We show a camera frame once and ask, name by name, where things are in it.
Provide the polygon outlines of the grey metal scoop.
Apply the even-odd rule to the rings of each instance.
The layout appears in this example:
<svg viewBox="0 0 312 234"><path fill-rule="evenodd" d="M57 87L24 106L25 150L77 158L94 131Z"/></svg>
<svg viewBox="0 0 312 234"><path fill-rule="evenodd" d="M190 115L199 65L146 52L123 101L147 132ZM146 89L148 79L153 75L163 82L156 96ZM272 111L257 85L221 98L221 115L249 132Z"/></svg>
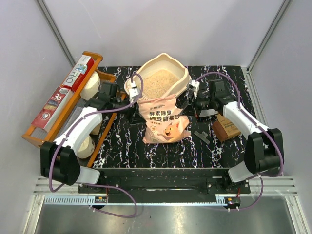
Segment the grey metal scoop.
<svg viewBox="0 0 312 234"><path fill-rule="evenodd" d="M211 116L215 116L218 114L218 111L214 110L214 109L206 109L206 110L201 110L199 117L211 117Z"/></svg>

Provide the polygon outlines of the pink cat litter bag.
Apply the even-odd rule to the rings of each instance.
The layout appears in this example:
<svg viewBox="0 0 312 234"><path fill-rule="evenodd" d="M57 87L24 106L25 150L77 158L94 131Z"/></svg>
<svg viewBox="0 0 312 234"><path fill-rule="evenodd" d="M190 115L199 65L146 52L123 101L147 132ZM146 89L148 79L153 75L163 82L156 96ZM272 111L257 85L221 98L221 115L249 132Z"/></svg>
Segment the pink cat litter bag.
<svg viewBox="0 0 312 234"><path fill-rule="evenodd" d="M145 144L176 143L191 135L186 130L190 121L176 106L176 95L143 101L139 113L146 121Z"/></svg>

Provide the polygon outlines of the grey bag clip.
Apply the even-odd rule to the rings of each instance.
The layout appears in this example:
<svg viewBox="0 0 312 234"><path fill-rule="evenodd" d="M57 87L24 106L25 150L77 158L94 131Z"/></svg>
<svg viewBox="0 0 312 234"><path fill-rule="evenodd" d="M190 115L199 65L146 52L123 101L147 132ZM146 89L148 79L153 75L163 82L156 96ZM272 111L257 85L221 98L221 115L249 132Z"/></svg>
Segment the grey bag clip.
<svg viewBox="0 0 312 234"><path fill-rule="evenodd" d="M201 133L198 131L195 131L194 134L200 138L203 142L205 142L207 145L210 144L210 141L208 140L208 134L205 131L202 131Z"/></svg>

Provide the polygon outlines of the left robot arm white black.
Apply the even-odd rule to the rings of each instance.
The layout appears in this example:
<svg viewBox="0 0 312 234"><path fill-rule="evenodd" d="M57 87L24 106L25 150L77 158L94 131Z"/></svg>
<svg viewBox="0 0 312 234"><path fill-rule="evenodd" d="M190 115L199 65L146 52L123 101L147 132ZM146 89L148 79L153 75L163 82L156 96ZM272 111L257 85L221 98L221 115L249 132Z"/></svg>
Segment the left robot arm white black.
<svg viewBox="0 0 312 234"><path fill-rule="evenodd" d="M80 115L68 129L53 142L46 141L40 148L41 175L48 179L50 191L56 192L52 182L63 185L76 183L88 184L95 193L105 189L105 180L96 169L81 166L78 162L78 150L92 130L102 122L104 114L130 110L143 96L144 82L141 85L130 81L128 102L119 98L119 86L115 83L103 83L88 101Z"/></svg>

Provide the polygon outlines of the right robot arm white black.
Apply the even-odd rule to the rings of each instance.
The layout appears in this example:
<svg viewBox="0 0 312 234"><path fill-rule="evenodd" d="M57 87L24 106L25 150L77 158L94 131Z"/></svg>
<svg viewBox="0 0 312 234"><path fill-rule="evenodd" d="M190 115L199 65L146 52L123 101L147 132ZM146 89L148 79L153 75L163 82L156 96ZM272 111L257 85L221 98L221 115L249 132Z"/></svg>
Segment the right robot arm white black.
<svg viewBox="0 0 312 234"><path fill-rule="evenodd" d="M233 193L239 182L284 165L283 139L279 129L269 128L254 118L240 101L225 88L222 80L209 83L209 94L199 91L199 81L187 84L188 97L183 105L183 114L203 117L205 111L215 110L231 121L247 140L244 160L228 170L228 177L222 180L222 189Z"/></svg>

